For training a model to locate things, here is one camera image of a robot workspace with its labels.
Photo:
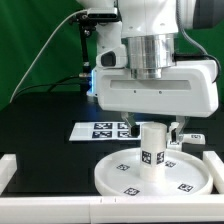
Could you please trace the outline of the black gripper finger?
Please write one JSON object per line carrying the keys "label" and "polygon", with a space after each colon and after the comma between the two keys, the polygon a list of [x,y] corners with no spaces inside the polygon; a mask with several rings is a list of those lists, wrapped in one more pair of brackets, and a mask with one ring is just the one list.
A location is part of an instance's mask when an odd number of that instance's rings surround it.
{"label": "black gripper finger", "polygon": [[131,136],[138,136],[140,134],[140,126],[134,120],[134,114],[130,112],[122,112],[121,118],[128,127]]}
{"label": "black gripper finger", "polygon": [[172,128],[171,140],[173,142],[181,142],[183,140],[183,130],[189,121],[188,116],[177,116],[176,117],[176,127]]}

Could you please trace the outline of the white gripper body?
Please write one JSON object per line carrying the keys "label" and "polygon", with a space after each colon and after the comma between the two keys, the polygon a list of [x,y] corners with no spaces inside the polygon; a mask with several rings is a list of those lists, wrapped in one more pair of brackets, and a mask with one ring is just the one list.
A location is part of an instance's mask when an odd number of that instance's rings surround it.
{"label": "white gripper body", "polygon": [[103,110],[209,117],[218,108],[213,60],[178,61],[160,79],[137,80],[129,69],[99,69],[98,102]]}

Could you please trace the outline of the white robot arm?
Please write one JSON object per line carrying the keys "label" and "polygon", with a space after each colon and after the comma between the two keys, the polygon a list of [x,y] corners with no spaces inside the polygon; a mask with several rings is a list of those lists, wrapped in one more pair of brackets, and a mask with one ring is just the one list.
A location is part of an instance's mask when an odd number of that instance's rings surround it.
{"label": "white robot arm", "polygon": [[133,137],[134,113],[208,117],[218,108],[220,65],[203,47],[175,52],[175,37],[224,20],[224,0],[77,0],[97,26],[95,91]]}

